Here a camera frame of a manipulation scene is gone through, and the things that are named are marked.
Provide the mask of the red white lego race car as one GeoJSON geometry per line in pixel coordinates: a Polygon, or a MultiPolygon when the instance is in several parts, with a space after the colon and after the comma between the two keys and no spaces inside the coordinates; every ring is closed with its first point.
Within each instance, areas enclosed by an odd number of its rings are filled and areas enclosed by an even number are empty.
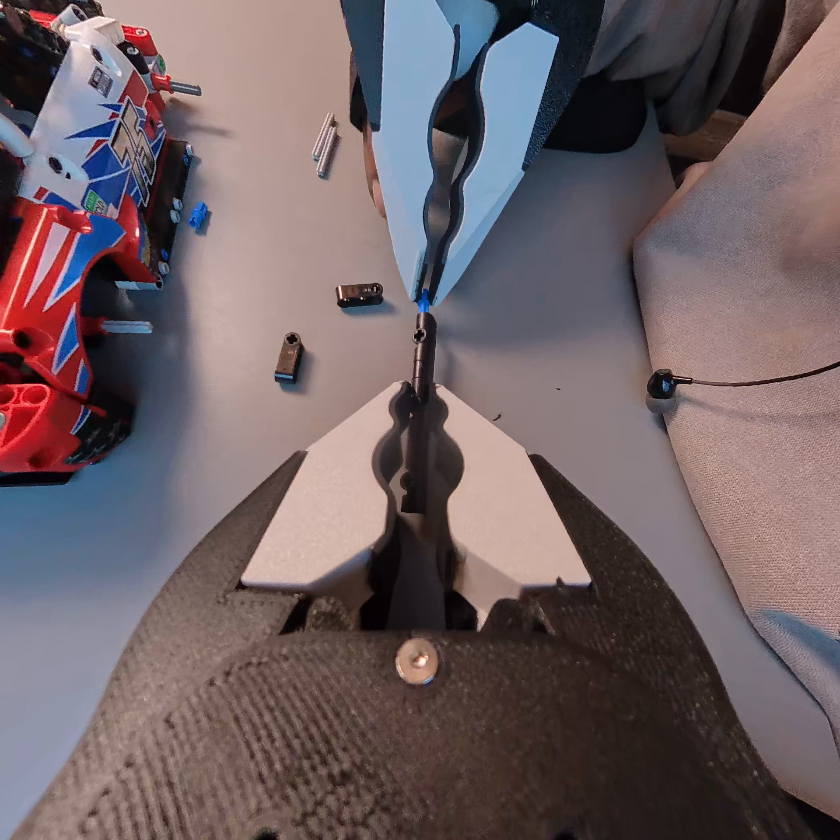
{"type": "Polygon", "coordinates": [[[97,314],[88,289],[170,273],[194,151],[164,93],[202,90],[166,73],[147,28],[99,2],[2,2],[2,487],[63,486],[131,433],[89,351],[151,325],[97,314]]]}

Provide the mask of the person's beige sweatshirt torso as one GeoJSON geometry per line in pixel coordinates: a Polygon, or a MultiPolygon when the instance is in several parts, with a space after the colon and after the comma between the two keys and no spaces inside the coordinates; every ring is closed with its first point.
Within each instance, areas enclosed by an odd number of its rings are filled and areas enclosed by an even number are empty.
{"type": "Polygon", "coordinates": [[[839,12],[788,2],[755,110],[634,247],[665,421],[751,623],[838,742],[839,12]]]}

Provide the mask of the person's right forearm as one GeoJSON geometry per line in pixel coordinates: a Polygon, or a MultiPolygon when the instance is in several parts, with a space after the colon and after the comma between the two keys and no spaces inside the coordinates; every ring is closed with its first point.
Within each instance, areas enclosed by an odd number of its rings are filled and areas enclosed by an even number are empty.
{"type": "Polygon", "coordinates": [[[640,80],[659,128],[685,135],[761,100],[785,1],[604,2],[585,75],[640,80]]]}

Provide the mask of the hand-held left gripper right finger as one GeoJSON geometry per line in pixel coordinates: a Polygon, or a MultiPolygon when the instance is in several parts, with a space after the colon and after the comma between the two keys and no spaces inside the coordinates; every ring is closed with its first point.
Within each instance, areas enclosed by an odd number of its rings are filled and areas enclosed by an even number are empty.
{"type": "Polygon", "coordinates": [[[476,612],[477,626],[499,601],[591,586],[526,449],[442,385],[429,406],[445,494],[444,588],[476,612]]]}

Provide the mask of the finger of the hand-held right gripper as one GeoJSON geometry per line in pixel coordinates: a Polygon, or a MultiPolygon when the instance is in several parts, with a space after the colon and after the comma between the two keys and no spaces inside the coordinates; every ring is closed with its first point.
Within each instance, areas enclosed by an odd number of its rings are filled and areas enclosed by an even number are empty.
{"type": "Polygon", "coordinates": [[[467,79],[471,110],[464,164],[429,282],[439,305],[462,277],[524,174],[524,160],[559,38],[526,23],[479,52],[467,79]]]}
{"type": "Polygon", "coordinates": [[[424,278],[436,177],[433,117],[453,76],[457,44],[437,2],[385,2],[378,175],[395,262],[413,301],[424,278]]]}

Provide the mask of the black lego axle connector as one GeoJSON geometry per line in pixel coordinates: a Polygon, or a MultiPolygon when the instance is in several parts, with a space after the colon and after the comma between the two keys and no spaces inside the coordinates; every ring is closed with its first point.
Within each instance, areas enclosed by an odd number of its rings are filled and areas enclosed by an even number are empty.
{"type": "Polygon", "coordinates": [[[296,384],[304,354],[299,332],[288,332],[280,347],[274,379],[280,384],[296,384]]]}

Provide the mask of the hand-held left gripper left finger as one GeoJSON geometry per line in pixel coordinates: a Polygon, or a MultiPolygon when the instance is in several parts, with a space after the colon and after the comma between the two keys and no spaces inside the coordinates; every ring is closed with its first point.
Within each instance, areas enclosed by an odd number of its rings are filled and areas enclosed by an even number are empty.
{"type": "Polygon", "coordinates": [[[371,562],[392,534],[386,453],[402,430],[396,382],[312,444],[240,577],[243,586],[313,598],[349,611],[373,594],[371,562]]]}

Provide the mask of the person's right hand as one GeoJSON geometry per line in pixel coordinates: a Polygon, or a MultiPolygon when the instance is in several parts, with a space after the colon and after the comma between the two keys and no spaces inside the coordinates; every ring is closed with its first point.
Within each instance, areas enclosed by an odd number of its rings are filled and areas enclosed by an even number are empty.
{"type": "Polygon", "coordinates": [[[364,173],[367,188],[371,196],[373,205],[378,214],[386,218],[385,202],[382,194],[382,185],[380,182],[379,173],[377,171],[375,153],[372,143],[372,131],[368,122],[365,123],[362,131],[362,154],[364,163],[364,173]]]}

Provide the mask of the long black lego axle assembly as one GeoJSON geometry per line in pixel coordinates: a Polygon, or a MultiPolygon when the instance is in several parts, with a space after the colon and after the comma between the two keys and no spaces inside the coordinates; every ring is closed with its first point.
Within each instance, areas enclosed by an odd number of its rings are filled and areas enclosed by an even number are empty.
{"type": "Polygon", "coordinates": [[[411,412],[406,432],[401,511],[423,515],[427,504],[430,395],[434,391],[437,322],[428,307],[420,308],[413,333],[411,412]]]}

